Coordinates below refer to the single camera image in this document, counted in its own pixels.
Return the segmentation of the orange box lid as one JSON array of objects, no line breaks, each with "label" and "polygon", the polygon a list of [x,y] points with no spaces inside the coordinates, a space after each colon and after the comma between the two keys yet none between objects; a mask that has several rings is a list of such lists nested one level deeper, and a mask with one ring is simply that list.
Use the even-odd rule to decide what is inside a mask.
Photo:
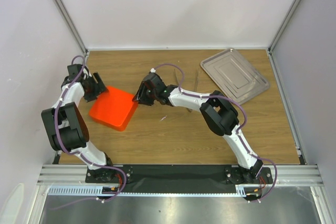
[{"label": "orange box lid", "polygon": [[133,102],[133,94],[117,89],[112,86],[107,86],[108,92],[101,93],[92,107],[106,108],[106,107],[130,107],[138,103]]}]

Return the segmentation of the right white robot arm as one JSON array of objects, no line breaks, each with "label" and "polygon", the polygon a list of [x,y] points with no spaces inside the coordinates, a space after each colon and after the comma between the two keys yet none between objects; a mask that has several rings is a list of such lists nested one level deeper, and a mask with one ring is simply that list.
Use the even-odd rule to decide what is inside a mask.
[{"label": "right white robot arm", "polygon": [[252,150],[242,133],[238,111],[219,91],[185,91],[176,85],[167,86],[158,74],[150,72],[143,78],[132,101],[147,106],[152,106],[157,101],[162,105],[183,107],[201,113],[208,128],[223,137],[230,146],[243,180],[254,183],[260,178],[263,161]]}]

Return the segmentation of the orange compartment chocolate box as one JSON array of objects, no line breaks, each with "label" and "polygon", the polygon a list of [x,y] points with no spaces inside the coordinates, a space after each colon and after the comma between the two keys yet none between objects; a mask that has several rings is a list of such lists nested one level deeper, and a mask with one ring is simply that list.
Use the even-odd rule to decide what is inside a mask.
[{"label": "orange compartment chocolate box", "polygon": [[92,107],[89,111],[90,117],[97,123],[122,132],[128,126],[137,105],[130,107]]}]

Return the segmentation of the metal tongs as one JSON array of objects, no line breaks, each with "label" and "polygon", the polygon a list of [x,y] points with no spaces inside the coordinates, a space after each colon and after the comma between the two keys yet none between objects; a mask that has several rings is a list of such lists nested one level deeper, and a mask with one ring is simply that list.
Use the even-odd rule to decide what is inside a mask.
[{"label": "metal tongs", "polygon": [[[179,85],[179,79],[177,77],[177,73],[176,73],[175,69],[173,70],[173,73],[174,73],[174,80],[175,80],[176,84]],[[199,74],[200,74],[200,70],[196,69],[193,92],[197,91],[197,86],[198,86],[198,82],[199,82]]]}]

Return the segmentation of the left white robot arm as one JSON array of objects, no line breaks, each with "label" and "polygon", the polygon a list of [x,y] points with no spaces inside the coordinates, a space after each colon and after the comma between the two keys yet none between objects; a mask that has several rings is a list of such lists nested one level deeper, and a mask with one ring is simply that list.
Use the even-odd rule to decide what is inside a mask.
[{"label": "left white robot arm", "polygon": [[90,141],[89,131],[78,109],[81,99],[94,101],[108,93],[98,73],[90,73],[85,65],[72,63],[61,85],[61,95],[41,118],[52,149],[75,156],[87,165],[87,183],[106,183],[115,178],[108,155]]}]

